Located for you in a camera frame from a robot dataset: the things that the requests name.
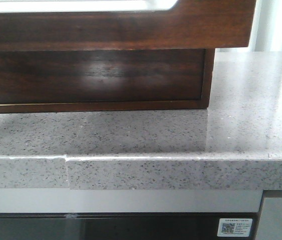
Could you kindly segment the white QR code sticker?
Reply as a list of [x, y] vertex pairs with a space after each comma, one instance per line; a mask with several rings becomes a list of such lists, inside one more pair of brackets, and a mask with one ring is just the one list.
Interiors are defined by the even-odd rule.
[[253, 220], [251, 218], [220, 218], [218, 237], [249, 237]]

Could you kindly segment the white curtain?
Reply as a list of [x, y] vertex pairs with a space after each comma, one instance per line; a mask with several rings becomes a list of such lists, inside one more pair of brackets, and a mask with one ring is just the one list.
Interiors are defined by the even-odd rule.
[[217, 53], [282, 52], [282, 0], [257, 0], [247, 47], [218, 48]]

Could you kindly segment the grey cabinet door panel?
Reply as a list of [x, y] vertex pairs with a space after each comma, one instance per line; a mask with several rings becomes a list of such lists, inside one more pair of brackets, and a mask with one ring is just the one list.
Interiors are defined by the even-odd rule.
[[263, 193], [257, 240], [282, 240], [282, 190]]

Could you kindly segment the black glass appliance door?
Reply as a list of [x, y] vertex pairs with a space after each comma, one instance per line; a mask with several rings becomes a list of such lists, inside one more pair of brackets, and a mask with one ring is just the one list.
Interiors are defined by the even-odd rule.
[[[249, 237], [218, 237], [219, 219], [252, 219]], [[0, 240], [253, 240], [256, 213], [0, 213]]]

